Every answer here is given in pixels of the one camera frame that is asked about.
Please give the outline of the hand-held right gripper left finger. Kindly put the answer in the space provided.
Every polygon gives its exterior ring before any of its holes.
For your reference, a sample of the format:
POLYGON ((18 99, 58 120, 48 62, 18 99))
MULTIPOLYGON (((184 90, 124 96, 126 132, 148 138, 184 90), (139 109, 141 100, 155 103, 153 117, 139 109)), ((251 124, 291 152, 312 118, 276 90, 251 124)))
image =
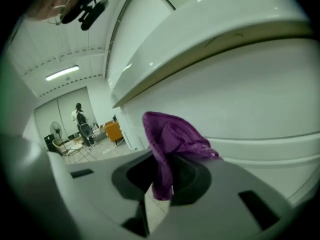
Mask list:
POLYGON ((50 233, 56 240, 149 240, 145 194, 156 172, 150 150, 65 164, 48 154, 50 233))

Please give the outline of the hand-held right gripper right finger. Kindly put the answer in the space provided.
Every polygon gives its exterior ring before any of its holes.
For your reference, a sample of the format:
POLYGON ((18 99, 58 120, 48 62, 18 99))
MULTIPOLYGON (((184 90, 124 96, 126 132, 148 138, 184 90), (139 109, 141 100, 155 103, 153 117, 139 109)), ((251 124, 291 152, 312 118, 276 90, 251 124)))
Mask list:
POLYGON ((174 194, 152 240, 275 240, 300 212, 235 164, 173 156, 170 165, 174 194))

